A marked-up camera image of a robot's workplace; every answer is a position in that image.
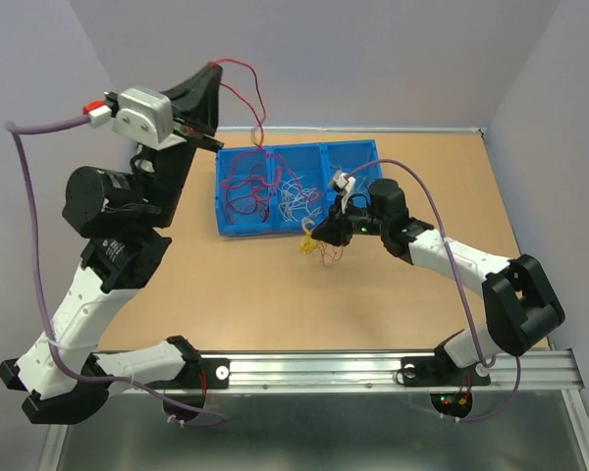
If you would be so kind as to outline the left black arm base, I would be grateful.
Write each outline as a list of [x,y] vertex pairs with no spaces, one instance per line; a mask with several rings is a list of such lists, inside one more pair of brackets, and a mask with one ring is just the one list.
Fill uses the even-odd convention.
[[230,360],[225,357],[202,357],[185,366],[173,380],[159,380],[147,385],[159,391],[177,391],[174,400],[196,408],[206,405],[207,394],[229,387]]

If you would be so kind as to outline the aluminium front rail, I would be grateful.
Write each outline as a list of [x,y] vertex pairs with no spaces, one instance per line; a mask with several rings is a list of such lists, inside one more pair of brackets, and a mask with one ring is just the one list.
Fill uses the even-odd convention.
[[[94,359],[106,375],[151,383],[173,380],[181,369],[162,355],[141,356],[135,352],[96,352]],[[429,392],[430,388],[407,388],[396,382],[403,360],[432,356],[424,351],[321,352],[321,353],[205,353],[202,357],[230,360],[229,387],[210,393],[406,393]],[[474,392],[575,390],[583,387],[572,353],[531,350],[520,359],[500,356],[490,370],[474,366],[491,385]]]

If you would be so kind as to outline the blue three-compartment plastic bin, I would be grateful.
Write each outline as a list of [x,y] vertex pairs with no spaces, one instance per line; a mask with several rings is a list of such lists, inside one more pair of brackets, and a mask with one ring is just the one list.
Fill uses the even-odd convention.
[[215,214],[221,236],[300,234],[308,218],[321,222],[336,193],[336,171],[355,175],[354,203],[365,205],[366,187],[382,177],[373,139],[223,149],[215,159]]

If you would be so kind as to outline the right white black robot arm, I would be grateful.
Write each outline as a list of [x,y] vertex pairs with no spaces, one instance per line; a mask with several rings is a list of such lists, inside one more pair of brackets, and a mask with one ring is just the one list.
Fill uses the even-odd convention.
[[352,201],[354,184],[348,174],[335,173],[337,197],[312,231],[313,239],[344,247],[355,235],[378,236],[392,256],[454,280],[461,292],[471,290],[484,303],[483,324],[471,323],[437,345],[432,355],[404,362],[396,374],[399,384],[452,386],[473,374],[481,360],[501,353],[520,357],[564,322],[562,306],[536,258],[506,258],[444,236],[410,216],[394,180],[373,181],[368,203],[358,207]]

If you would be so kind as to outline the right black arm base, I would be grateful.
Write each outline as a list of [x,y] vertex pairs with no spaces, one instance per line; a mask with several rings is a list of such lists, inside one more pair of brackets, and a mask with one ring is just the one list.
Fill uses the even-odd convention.
[[489,375],[481,376],[474,366],[458,368],[442,356],[412,356],[403,360],[396,382],[407,388],[430,388],[434,409],[443,416],[466,418],[473,406],[473,389],[491,385]]

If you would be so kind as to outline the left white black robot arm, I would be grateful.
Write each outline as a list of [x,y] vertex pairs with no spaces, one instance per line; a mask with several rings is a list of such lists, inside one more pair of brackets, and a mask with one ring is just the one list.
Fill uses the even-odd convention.
[[26,394],[22,409],[31,423],[76,425],[130,389],[160,399],[168,420],[183,427],[223,422],[206,399],[209,391],[228,386],[227,359],[204,358],[181,336],[124,352],[98,347],[170,247],[163,230],[173,221],[196,151],[222,148],[215,137],[221,79],[222,68],[212,62],[165,91],[106,92],[66,121],[6,124],[14,141],[110,125],[136,146],[127,171],[82,166],[67,181],[62,215],[85,240],[80,262],[59,307],[42,313],[35,343],[0,364],[4,385]]

